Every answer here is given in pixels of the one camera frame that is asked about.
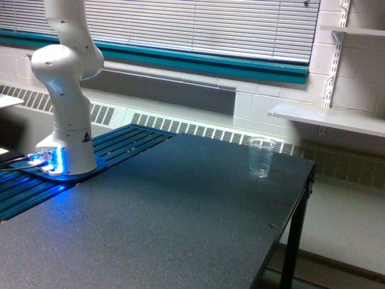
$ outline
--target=teal window frame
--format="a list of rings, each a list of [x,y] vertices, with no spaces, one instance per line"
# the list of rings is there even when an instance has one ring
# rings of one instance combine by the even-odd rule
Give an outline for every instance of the teal window frame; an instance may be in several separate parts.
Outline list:
[[[0,45],[40,48],[59,43],[58,37],[20,31],[0,30]],[[193,70],[240,78],[305,84],[309,67],[268,61],[195,54],[119,43],[95,41],[105,58],[141,64]]]

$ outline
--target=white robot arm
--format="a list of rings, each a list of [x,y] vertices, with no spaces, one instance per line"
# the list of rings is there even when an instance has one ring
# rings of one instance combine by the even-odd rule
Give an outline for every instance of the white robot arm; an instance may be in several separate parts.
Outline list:
[[[84,0],[45,0],[45,9],[60,44],[32,55],[32,71],[47,87],[54,107],[54,131],[36,146],[37,151],[51,151],[52,159],[40,169],[54,176],[83,174],[94,170],[96,161],[90,101],[79,81],[97,75],[104,59],[88,31]]]

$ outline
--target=wall shelf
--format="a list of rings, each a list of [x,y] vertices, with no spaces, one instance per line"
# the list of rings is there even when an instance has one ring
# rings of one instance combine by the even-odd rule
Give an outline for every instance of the wall shelf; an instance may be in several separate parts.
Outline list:
[[[342,44],[343,36],[345,34],[385,37],[385,30],[373,30],[373,29],[340,27],[340,26],[329,26],[329,25],[321,25],[320,29],[331,31],[338,45]]]
[[[19,98],[14,98],[12,96],[3,95],[0,93],[0,108],[4,107],[10,107],[12,105],[22,104],[24,101],[22,101]]]
[[[363,36],[384,36],[385,30],[373,30],[373,29],[364,29],[364,28],[353,28],[353,27],[339,27],[339,26],[329,26],[329,25],[321,25],[322,30],[329,30],[347,34],[356,34]]]
[[[385,117],[299,102],[283,102],[269,116],[385,137]]]

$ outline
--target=heating vent grille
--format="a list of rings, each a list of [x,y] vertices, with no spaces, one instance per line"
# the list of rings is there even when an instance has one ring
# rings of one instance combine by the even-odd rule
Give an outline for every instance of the heating vent grille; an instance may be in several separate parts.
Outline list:
[[[252,134],[243,134],[224,128],[184,122],[183,120],[165,119],[158,116],[150,116],[143,113],[134,113],[132,123],[151,128],[171,131],[178,134],[194,134],[202,137],[247,145]],[[293,155],[316,161],[316,171],[319,175],[329,176],[361,185],[371,185],[384,188],[385,185],[385,161],[367,160],[356,154],[340,154],[322,150],[322,148],[305,148],[284,141],[277,140],[275,152],[285,155]]]
[[[32,90],[20,89],[7,85],[0,85],[0,93],[4,95],[20,98],[24,101],[21,106],[31,108],[33,110],[44,111],[46,113],[53,113],[51,98],[48,94],[34,92]],[[91,122],[108,126],[115,108],[107,107],[99,104],[91,103]]]

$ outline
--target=clear plastic cup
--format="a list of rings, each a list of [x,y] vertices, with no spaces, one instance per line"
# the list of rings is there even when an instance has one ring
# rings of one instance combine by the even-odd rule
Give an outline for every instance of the clear plastic cup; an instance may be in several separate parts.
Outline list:
[[[248,141],[250,151],[250,171],[258,178],[266,178],[269,174],[276,142],[268,138],[252,137]]]

